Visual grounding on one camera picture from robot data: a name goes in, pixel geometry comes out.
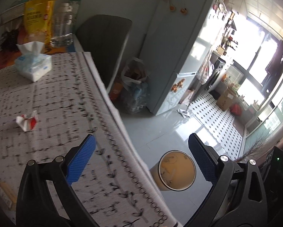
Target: cardboard box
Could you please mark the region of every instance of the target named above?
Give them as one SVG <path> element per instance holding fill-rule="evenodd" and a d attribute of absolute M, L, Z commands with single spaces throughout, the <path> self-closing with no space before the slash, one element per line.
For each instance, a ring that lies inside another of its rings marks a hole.
<path fill-rule="evenodd" d="M 227 89 L 217 100 L 216 105 L 226 111 L 236 100 L 237 94 L 232 89 Z"/>

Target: chair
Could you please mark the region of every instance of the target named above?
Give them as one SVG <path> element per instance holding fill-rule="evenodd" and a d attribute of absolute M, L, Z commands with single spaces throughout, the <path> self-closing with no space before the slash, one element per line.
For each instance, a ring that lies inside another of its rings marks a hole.
<path fill-rule="evenodd" d="M 118 72 L 131 25 L 129 19 L 100 14 L 86 20 L 76 31 L 84 51 L 91 52 L 108 93 Z"/>

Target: patterned tablecloth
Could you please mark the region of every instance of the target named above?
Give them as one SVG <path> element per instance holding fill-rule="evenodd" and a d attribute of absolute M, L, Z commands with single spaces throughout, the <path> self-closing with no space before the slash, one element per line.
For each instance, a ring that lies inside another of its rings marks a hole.
<path fill-rule="evenodd" d="M 72 187 L 94 220 L 103 227 L 175 226 L 90 53 L 58 54 L 52 62 L 52 71 L 35 83 L 14 66 L 0 70 L 0 181 L 17 193 L 27 161 L 50 162 L 93 133 L 97 149 Z M 14 119 L 34 110 L 39 123 L 23 132 Z M 48 186 L 60 215 L 67 217 L 53 184 Z M 15 212 L 5 212 L 15 221 Z"/>

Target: bag of snacks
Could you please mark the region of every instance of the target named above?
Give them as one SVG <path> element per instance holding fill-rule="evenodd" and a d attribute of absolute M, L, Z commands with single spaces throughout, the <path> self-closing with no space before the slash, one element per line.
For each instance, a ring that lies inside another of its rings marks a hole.
<path fill-rule="evenodd" d="M 31 0 L 26 2 L 24 27 L 28 42 L 50 43 L 54 2 L 55 0 Z"/>

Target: hanging clothes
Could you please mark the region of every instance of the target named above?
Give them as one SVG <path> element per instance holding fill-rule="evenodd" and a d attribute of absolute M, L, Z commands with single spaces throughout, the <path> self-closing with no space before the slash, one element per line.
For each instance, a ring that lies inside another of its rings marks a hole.
<path fill-rule="evenodd" d="M 267 76 L 262 81 L 263 95 L 267 95 L 267 90 L 271 93 L 283 72 L 283 41 L 278 43 L 276 52 L 265 70 Z"/>

